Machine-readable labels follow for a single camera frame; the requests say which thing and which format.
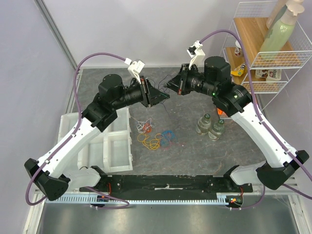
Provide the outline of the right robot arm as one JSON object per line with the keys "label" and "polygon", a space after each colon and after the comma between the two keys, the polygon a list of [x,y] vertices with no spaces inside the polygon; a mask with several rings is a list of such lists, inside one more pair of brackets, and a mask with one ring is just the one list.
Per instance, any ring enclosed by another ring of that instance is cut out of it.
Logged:
{"label": "right robot arm", "polygon": [[309,159],[306,151],[296,150],[272,127],[250,92],[232,82],[230,64],[223,57],[206,58],[203,72],[185,63],[165,86],[178,95],[195,91],[211,96],[216,108],[242,127],[265,156],[258,164],[231,168],[223,179],[227,191],[234,192],[247,183],[262,183],[277,190]]}

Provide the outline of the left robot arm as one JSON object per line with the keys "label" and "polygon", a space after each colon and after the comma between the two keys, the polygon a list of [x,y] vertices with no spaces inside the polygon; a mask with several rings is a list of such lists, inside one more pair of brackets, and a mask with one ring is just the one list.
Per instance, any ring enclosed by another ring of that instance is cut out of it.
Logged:
{"label": "left robot arm", "polygon": [[97,192],[105,190],[107,180],[101,176],[102,172],[97,166],[67,175],[64,170],[85,145],[117,119],[118,109],[135,103],[152,107],[169,97],[169,94],[155,88],[144,77],[134,78],[130,86],[124,86],[121,76],[106,75],[98,86],[98,93],[79,115],[72,130],[44,156],[38,160],[30,158],[25,162],[30,182],[50,201],[58,199],[68,189],[92,187]]}

